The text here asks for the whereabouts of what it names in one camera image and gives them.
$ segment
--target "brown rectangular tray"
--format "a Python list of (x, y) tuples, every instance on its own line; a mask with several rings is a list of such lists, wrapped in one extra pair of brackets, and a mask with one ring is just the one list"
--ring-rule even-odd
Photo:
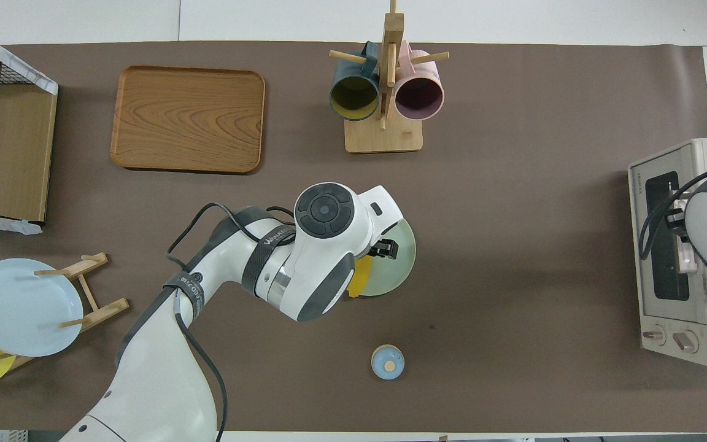
[(252, 71), (129, 67), (110, 157), (124, 168), (249, 173), (261, 160), (264, 89)]

